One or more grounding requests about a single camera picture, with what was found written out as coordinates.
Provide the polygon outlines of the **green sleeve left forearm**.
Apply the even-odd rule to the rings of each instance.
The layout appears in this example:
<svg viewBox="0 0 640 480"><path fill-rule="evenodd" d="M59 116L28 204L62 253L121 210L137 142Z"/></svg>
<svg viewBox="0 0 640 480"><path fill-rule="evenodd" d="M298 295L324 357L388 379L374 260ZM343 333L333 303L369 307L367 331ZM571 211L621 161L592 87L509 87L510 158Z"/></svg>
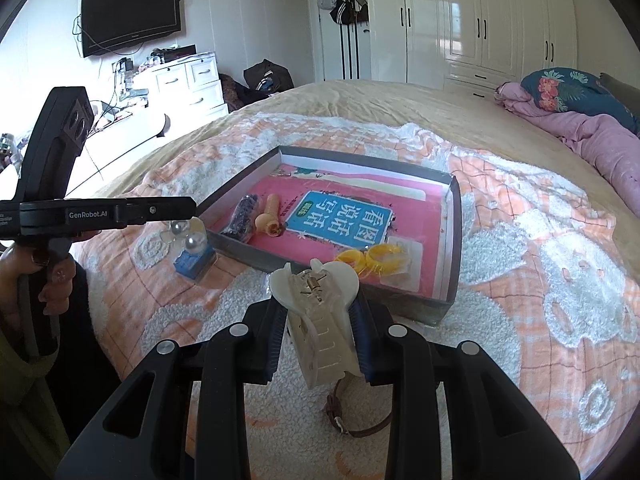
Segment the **green sleeve left forearm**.
<svg viewBox="0 0 640 480"><path fill-rule="evenodd" d="M1 477L51 479L70 446L47 384L58 355L29 359L19 320L1 313Z"/></svg>

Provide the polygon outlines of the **person's left hand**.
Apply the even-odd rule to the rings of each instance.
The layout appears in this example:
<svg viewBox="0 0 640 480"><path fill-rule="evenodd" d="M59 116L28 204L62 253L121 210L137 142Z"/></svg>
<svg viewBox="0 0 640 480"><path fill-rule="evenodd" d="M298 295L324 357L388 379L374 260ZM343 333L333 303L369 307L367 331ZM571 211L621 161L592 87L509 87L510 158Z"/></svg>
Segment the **person's left hand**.
<svg viewBox="0 0 640 480"><path fill-rule="evenodd" d="M17 244L1 255L1 319L9 328L21 327L20 306L18 305L18 279L23 275L32 275L41 270L48 274L47 284L38 295L40 304L44 304L45 315L62 314L70 305L73 290L73 278L76 275L76 263L67 256L48 269L49 254L38 252Z"/></svg>

